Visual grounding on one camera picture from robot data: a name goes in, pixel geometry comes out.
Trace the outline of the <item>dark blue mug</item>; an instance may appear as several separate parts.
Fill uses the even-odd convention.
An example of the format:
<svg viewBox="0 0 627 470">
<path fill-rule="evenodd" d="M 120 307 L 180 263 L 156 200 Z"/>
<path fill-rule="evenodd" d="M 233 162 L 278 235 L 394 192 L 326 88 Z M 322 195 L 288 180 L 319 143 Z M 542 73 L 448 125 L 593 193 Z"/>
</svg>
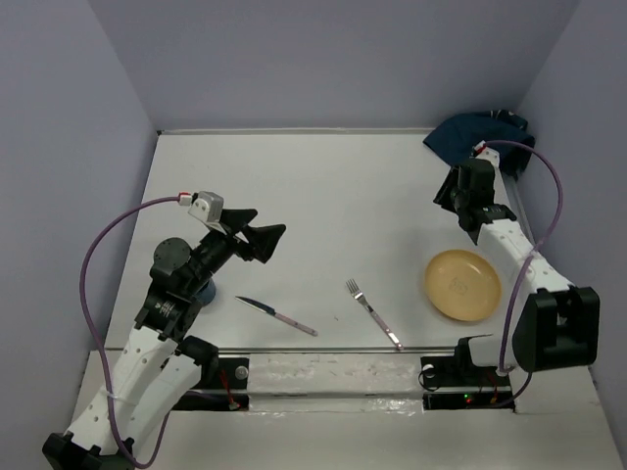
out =
<svg viewBox="0 0 627 470">
<path fill-rule="evenodd" d="M 216 284 L 213 279 L 210 279 L 209 282 L 196 293 L 195 299 L 202 306 L 207 306 L 214 300 L 214 298 L 216 297 L 216 294 L 217 294 Z"/>
</svg>

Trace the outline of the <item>blue cloth placemat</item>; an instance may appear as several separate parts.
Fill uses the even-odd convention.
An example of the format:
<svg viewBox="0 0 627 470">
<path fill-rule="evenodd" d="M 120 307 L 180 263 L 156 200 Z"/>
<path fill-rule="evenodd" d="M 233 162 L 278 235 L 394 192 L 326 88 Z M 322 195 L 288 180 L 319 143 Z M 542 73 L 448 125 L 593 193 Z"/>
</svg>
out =
<svg viewBox="0 0 627 470">
<path fill-rule="evenodd" d="M 423 140 L 424 145 L 449 166 L 471 157 L 481 141 L 507 140 L 533 148 L 535 137 L 528 132 L 528 121 L 509 110 L 466 113 L 450 117 Z"/>
</svg>

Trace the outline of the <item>yellow plate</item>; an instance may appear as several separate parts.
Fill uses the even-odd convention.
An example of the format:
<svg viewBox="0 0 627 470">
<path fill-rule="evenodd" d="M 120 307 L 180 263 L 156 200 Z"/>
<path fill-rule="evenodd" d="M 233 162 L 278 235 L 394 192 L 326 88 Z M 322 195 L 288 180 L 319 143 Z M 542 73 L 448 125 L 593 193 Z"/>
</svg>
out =
<svg viewBox="0 0 627 470">
<path fill-rule="evenodd" d="M 460 322 L 478 322 L 492 316 L 502 297 L 496 269 L 479 255 L 448 250 L 428 262 L 424 292 L 443 315 Z"/>
</svg>

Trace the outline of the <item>knife with pink handle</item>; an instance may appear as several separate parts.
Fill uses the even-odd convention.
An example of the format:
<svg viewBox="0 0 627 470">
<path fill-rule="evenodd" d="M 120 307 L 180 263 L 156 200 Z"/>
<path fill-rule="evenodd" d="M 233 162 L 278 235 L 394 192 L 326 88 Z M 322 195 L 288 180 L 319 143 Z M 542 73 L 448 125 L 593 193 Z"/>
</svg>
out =
<svg viewBox="0 0 627 470">
<path fill-rule="evenodd" d="M 251 308 L 254 308 L 258 311 L 261 311 L 275 319 L 277 319 L 278 321 L 285 323 L 305 334 L 308 334 L 312 337 L 317 337 L 318 336 L 318 332 L 316 330 L 314 330 L 313 328 L 304 325 L 303 323 L 300 323 L 282 313 L 279 313 L 278 311 L 276 311 L 272 306 L 264 304 L 262 302 L 259 302 L 257 300 L 251 299 L 251 298 L 247 298 L 247 297 L 242 297 L 242 296 L 236 296 L 235 299 L 242 303 L 245 304 Z"/>
</svg>

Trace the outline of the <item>fork with pink handle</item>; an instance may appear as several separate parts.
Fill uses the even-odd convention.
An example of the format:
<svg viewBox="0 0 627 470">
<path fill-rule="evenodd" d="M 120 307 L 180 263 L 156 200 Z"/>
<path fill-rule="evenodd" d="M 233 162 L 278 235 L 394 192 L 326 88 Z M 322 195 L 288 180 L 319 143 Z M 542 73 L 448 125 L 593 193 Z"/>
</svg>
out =
<svg viewBox="0 0 627 470">
<path fill-rule="evenodd" d="M 380 317 L 380 315 L 376 312 L 376 310 L 371 306 L 369 301 L 367 300 L 365 294 L 358 286 L 357 282 L 354 279 L 349 279 L 346 282 L 347 289 L 351 296 L 367 311 L 370 317 L 374 320 L 374 322 L 378 325 L 378 327 L 383 331 L 389 341 L 394 345 L 397 351 L 402 351 L 404 349 L 404 345 L 401 343 L 397 335 L 391 330 L 388 324 Z"/>
</svg>

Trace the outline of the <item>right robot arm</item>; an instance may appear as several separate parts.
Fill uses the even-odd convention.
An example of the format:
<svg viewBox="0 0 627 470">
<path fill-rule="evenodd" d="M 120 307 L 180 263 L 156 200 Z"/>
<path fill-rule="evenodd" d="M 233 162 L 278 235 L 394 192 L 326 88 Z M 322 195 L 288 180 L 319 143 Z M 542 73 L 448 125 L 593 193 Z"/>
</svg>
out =
<svg viewBox="0 0 627 470">
<path fill-rule="evenodd" d="M 459 340 L 465 352 L 451 360 L 463 384 L 487 367 L 503 374 L 514 368 L 539 372 L 595 362 L 601 301 L 590 287 L 577 287 L 559 274 L 524 235 L 513 211 L 495 201 L 494 165 L 467 159 L 453 166 L 434 202 L 453 213 L 459 227 L 498 271 L 513 281 L 500 337 Z"/>
</svg>

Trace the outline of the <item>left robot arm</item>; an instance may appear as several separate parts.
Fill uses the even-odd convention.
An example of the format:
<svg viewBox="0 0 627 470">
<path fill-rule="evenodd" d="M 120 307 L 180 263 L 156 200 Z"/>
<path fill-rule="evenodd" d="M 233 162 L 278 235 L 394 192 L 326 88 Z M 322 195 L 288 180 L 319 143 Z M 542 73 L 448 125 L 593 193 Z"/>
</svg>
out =
<svg viewBox="0 0 627 470">
<path fill-rule="evenodd" d="M 141 469 L 136 453 L 165 430 L 170 411 L 217 375 L 218 348 L 190 335 L 205 291 L 232 257 L 270 260 L 286 227 L 250 226 L 254 210 L 225 210 L 196 247 L 172 237 L 153 254 L 152 282 L 115 364 L 100 351 L 104 383 L 42 452 L 55 469 Z"/>
</svg>

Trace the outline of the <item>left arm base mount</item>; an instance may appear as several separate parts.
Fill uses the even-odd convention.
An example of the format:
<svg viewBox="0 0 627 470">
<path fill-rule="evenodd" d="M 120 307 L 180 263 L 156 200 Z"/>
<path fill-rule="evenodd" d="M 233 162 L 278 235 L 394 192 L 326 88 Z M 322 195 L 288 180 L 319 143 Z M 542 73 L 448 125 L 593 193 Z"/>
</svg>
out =
<svg viewBox="0 0 627 470">
<path fill-rule="evenodd" d="M 221 357 L 215 369 L 203 367 L 200 381 L 173 407 L 174 411 L 246 411 L 248 357 Z"/>
</svg>

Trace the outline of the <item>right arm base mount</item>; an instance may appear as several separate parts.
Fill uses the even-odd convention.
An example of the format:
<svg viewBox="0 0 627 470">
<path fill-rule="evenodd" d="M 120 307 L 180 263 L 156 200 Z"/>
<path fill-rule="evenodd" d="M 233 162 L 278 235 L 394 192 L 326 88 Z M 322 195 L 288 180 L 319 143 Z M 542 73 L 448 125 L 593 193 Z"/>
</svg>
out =
<svg viewBox="0 0 627 470">
<path fill-rule="evenodd" d="M 507 403 L 513 396 L 507 376 L 499 376 L 495 367 L 461 366 L 451 355 L 423 357 L 417 382 L 427 411 L 491 408 L 503 402 L 514 408 Z"/>
</svg>

